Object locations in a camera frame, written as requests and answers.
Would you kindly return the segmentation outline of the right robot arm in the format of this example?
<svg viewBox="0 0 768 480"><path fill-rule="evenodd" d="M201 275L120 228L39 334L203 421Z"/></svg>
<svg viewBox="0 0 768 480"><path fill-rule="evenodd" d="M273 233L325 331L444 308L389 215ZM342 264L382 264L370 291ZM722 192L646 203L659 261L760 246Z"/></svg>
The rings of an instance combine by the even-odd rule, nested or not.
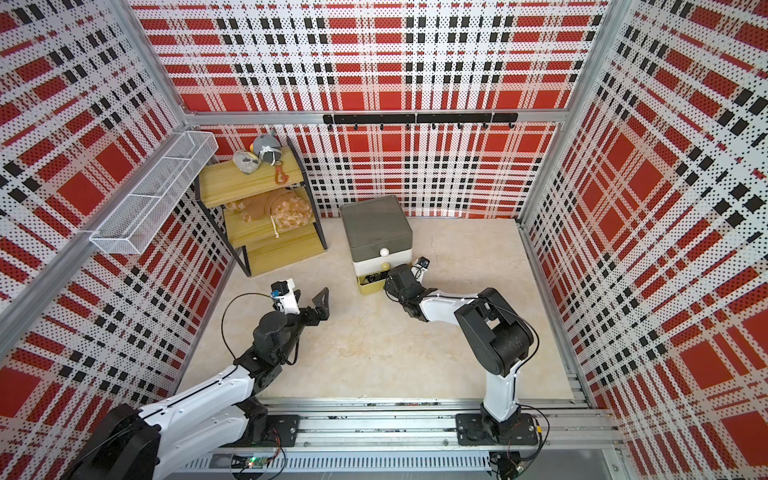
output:
<svg viewBox="0 0 768 480"><path fill-rule="evenodd" d="M461 446L537 446L540 434L532 415L518 402L519 373L538 345L533 328L494 288L475 295L446 294L422 284L424 258L414 266L389 271L384 290L412 318L460 328L486 372L485 395L477 414L455 417Z"/></svg>

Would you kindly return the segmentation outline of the grey top drawer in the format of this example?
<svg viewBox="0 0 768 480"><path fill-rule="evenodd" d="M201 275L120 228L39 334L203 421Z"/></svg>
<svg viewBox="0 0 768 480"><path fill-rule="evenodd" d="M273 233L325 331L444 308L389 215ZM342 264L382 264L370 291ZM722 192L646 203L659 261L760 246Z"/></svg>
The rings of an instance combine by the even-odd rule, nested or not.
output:
<svg viewBox="0 0 768 480"><path fill-rule="evenodd" d="M354 262L381 256L382 249L412 248L413 232L395 196L345 204L340 212Z"/></svg>

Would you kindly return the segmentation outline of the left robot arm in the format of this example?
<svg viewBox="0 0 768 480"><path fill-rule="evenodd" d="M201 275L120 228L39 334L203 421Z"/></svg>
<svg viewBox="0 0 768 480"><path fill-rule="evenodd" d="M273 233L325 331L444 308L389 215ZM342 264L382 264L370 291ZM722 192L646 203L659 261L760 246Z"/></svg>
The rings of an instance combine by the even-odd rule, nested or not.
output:
<svg viewBox="0 0 768 480"><path fill-rule="evenodd" d="M298 304L293 281L269 293L273 308L258 322L251 346L213 377L155 403L110 410L72 464L65 479L164 479L200 455L260 436L268 410L257 399L287 365L298 360L303 330L330 316L329 291L309 307Z"/></svg>

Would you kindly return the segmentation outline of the black braided earphones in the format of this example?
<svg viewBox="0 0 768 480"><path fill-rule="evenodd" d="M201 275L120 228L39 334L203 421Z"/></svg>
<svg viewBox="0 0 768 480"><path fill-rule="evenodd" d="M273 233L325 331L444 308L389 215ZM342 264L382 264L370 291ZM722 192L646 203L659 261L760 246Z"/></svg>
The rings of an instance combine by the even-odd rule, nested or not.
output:
<svg viewBox="0 0 768 480"><path fill-rule="evenodd" d="M377 272L373 274L366 275L363 280L365 283L376 283L379 281L384 281L388 277L387 271Z"/></svg>

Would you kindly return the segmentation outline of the white drawer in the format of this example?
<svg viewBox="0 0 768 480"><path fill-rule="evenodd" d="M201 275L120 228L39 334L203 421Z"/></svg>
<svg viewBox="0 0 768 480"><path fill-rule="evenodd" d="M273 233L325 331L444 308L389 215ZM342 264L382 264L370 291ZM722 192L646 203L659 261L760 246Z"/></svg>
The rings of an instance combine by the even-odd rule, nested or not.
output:
<svg viewBox="0 0 768 480"><path fill-rule="evenodd" d="M402 250L398 252L386 251L385 256L373 257L367 260L354 262L353 268L358 277L375 274L382 271L391 270L393 267L410 264L412 262L412 250Z"/></svg>

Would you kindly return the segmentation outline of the yellow bottom drawer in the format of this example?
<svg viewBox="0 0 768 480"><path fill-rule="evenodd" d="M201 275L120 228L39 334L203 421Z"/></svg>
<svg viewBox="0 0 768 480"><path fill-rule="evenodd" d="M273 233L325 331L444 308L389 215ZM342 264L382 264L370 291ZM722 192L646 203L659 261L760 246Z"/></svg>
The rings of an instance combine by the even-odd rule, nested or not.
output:
<svg viewBox="0 0 768 480"><path fill-rule="evenodd" d="M357 277L358 288L359 288L360 293L363 294L363 295L370 295L370 294L373 294L373 293L376 293L378 291L383 290L384 287L385 287L387 278L388 278L387 277L384 281L379 281L379 282L376 282L376 283L365 283L364 280L363 280L363 278L365 276L366 275L358 276Z"/></svg>

